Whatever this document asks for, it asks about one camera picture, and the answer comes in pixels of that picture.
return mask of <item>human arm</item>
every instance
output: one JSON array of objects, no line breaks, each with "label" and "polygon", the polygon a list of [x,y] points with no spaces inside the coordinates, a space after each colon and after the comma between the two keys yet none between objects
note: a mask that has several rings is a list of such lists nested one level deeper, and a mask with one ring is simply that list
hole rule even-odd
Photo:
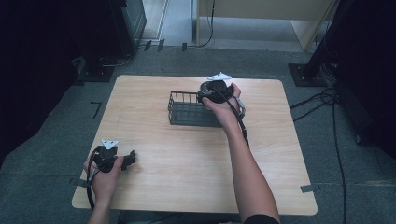
[{"label": "human arm", "polygon": [[[117,190],[117,180],[121,170],[123,157],[117,157],[109,173],[99,172],[93,179],[92,189],[95,193],[95,207],[93,208],[89,224],[109,223],[110,205]],[[84,162],[84,170],[88,170],[89,160]]]},{"label": "human arm", "polygon": [[[233,95],[239,97],[241,91],[235,84],[232,85]],[[274,195],[251,154],[230,106],[227,103],[215,104],[207,98],[203,102],[216,114],[228,139],[235,198],[242,221],[253,215],[264,214],[280,222]],[[230,103],[238,108],[234,98],[230,99]]]}]

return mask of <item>black tape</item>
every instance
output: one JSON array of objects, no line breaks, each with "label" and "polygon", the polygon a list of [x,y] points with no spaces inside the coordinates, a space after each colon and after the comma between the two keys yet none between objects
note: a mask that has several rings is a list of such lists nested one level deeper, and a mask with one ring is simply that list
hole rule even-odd
[{"label": "black tape", "polygon": [[312,185],[301,186],[300,189],[301,189],[301,191],[303,193],[313,192],[314,191],[314,187]]},{"label": "black tape", "polygon": [[187,50],[187,43],[183,43],[182,47],[181,47],[181,51],[186,51]]},{"label": "black tape", "polygon": [[73,185],[73,186],[80,186],[83,188],[87,188],[88,184],[87,181],[82,180],[82,179],[77,179],[77,178],[71,178],[69,181],[69,184]]},{"label": "black tape", "polygon": [[146,43],[145,51],[148,50],[149,48],[151,48],[151,40]]},{"label": "black tape", "polygon": [[163,43],[165,42],[165,39],[160,40],[160,44],[158,45],[157,52],[160,52],[163,50]]},{"label": "black tape", "polygon": [[91,104],[98,105],[98,107],[96,108],[95,114],[94,114],[93,117],[92,117],[93,119],[95,119],[96,116],[98,115],[98,112],[99,112],[100,107],[102,106],[102,102],[91,102]]}]

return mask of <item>black wire basket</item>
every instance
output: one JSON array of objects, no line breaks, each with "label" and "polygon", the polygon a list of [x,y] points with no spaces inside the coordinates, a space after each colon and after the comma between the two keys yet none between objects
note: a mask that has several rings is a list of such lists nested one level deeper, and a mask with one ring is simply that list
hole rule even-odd
[{"label": "black wire basket", "polygon": [[197,92],[171,91],[168,111],[172,125],[221,127],[213,111],[198,103]]}]

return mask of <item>cable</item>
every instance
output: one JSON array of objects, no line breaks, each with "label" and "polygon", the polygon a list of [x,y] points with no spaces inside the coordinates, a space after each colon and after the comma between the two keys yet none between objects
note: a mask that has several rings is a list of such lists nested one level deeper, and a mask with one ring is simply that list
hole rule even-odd
[{"label": "cable", "polygon": [[210,42],[210,40],[212,40],[212,37],[213,37],[213,17],[214,17],[214,15],[215,15],[215,4],[216,4],[216,0],[213,0],[213,5],[212,5],[212,16],[211,16],[210,25],[209,25],[209,27],[210,27],[210,37],[209,37],[209,39],[206,41],[206,43],[204,43],[203,45],[200,45],[200,46],[196,46],[196,48],[202,48],[202,47],[206,46],[206,45]]},{"label": "cable", "polygon": [[315,95],[311,96],[310,98],[308,98],[307,100],[304,100],[298,104],[292,105],[290,107],[290,109],[296,108],[300,105],[304,105],[314,99],[320,98],[320,100],[322,101],[322,104],[312,108],[310,111],[308,111],[304,115],[302,115],[299,118],[294,120],[294,121],[297,121],[297,120],[302,119],[303,117],[307,116],[311,112],[315,111],[316,109],[322,107],[323,105],[332,105],[332,129],[333,129],[333,135],[334,135],[335,152],[337,154],[337,160],[338,160],[338,165],[340,167],[342,185],[343,185],[343,206],[344,206],[343,223],[346,224],[347,223],[347,185],[346,185],[343,164],[341,163],[340,150],[339,150],[339,146],[338,146],[337,128],[336,128],[336,123],[335,123],[335,105],[338,102],[338,95],[336,93],[327,93],[327,91],[334,91],[334,88],[325,89],[322,93],[315,94]]},{"label": "cable", "polygon": [[88,195],[88,201],[90,202],[90,206],[91,206],[91,210],[93,210],[93,208],[95,207],[95,204],[93,202],[93,197],[92,197],[92,188],[91,185],[93,183],[93,179],[95,178],[95,176],[99,173],[99,171],[93,170],[93,172],[91,173],[91,166],[93,164],[93,158],[95,157],[95,153],[97,152],[98,147],[96,149],[93,150],[93,152],[90,155],[90,160],[88,162],[88,167],[87,167],[87,195]]},{"label": "cable", "polygon": [[241,117],[239,117],[238,111],[235,109],[235,107],[230,103],[230,101],[220,91],[216,90],[215,88],[213,88],[213,90],[216,93],[218,93],[221,96],[221,98],[223,98],[225,100],[225,102],[227,102],[227,104],[230,106],[231,110],[233,111],[233,114],[236,116],[236,119],[239,122],[239,126],[241,127],[242,135],[244,136],[245,141],[247,142],[247,146],[249,146],[247,128],[245,127],[245,124],[242,121]]},{"label": "cable", "polygon": [[337,153],[338,165],[340,166],[341,178],[343,181],[343,198],[344,198],[344,215],[343,215],[343,223],[347,223],[347,186],[346,186],[346,178],[344,175],[343,164],[341,163],[340,150],[338,148],[338,138],[337,138],[337,129],[335,125],[335,103],[332,105],[332,129],[334,132],[334,143],[335,143],[335,151]]},{"label": "cable", "polygon": [[102,64],[102,67],[119,67],[119,66],[123,66],[125,64],[127,64],[128,62],[130,62],[132,60],[132,58],[134,57],[133,54],[131,54],[131,56],[124,62],[124,63],[116,63],[116,64]]}]

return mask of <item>table top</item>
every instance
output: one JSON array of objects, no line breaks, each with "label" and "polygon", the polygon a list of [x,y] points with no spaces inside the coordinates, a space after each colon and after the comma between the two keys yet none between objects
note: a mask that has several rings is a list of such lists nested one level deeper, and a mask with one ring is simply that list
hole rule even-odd
[{"label": "table top", "polygon": [[[112,208],[120,210],[238,213],[227,138],[221,128],[171,125],[171,91],[197,91],[205,77],[118,77],[91,151],[101,139],[118,140],[118,155],[136,151],[120,173]],[[280,214],[314,215],[317,204],[278,80],[238,79],[250,149],[270,185]],[[90,208],[84,188],[72,204]]]}]

